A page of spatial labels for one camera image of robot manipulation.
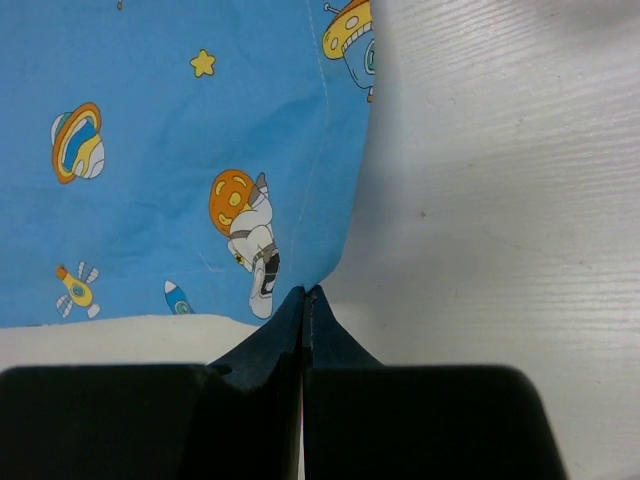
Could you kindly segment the blue space-print cloth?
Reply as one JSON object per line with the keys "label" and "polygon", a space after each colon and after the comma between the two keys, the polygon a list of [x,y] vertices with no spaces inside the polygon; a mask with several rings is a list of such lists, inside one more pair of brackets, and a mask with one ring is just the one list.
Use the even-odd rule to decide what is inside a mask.
{"label": "blue space-print cloth", "polygon": [[5,1],[1,324],[267,321],[337,266],[367,1]]}

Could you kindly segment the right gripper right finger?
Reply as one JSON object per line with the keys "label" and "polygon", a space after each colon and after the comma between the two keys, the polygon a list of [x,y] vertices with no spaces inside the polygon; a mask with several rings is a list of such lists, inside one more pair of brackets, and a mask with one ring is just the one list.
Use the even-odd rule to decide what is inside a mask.
{"label": "right gripper right finger", "polygon": [[321,288],[303,317],[310,479],[563,479],[541,398],[504,365],[387,366],[337,321]]}

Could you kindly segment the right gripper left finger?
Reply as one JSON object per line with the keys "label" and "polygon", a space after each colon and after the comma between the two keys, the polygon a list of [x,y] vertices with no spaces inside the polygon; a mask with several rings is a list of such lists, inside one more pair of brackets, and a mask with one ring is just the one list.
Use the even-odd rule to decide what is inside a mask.
{"label": "right gripper left finger", "polygon": [[305,294],[209,364],[14,367],[5,479],[293,479]]}

